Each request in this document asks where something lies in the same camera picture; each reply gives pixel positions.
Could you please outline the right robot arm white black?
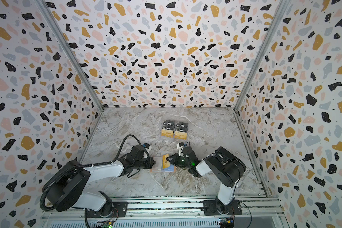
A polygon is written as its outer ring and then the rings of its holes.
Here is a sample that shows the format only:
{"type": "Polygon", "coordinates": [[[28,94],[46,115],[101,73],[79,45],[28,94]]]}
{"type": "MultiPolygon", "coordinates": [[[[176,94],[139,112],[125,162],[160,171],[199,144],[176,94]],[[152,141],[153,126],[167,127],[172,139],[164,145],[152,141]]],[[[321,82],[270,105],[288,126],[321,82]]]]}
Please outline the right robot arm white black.
{"type": "Polygon", "coordinates": [[[247,170],[246,165],[224,147],[217,148],[203,160],[197,158],[190,146],[183,146],[180,150],[179,153],[168,156],[166,160],[175,167],[187,170],[195,178],[213,173],[219,180],[220,187],[215,201],[204,211],[227,215],[233,210],[235,191],[247,170]]]}

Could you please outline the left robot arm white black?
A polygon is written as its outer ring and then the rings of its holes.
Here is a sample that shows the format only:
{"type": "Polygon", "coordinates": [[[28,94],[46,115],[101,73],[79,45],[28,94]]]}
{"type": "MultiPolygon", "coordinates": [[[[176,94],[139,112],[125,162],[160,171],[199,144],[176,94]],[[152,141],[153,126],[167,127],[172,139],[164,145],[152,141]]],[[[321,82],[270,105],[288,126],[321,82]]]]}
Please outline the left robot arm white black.
{"type": "Polygon", "coordinates": [[[150,170],[156,162],[149,155],[151,146],[147,143],[135,145],[115,161],[80,164],[73,160],[64,165],[42,188],[40,208],[43,211],[66,211],[71,208],[85,209],[107,217],[116,211],[113,200],[104,192],[86,192],[89,183],[110,178],[128,178],[140,170],[150,170]]]}

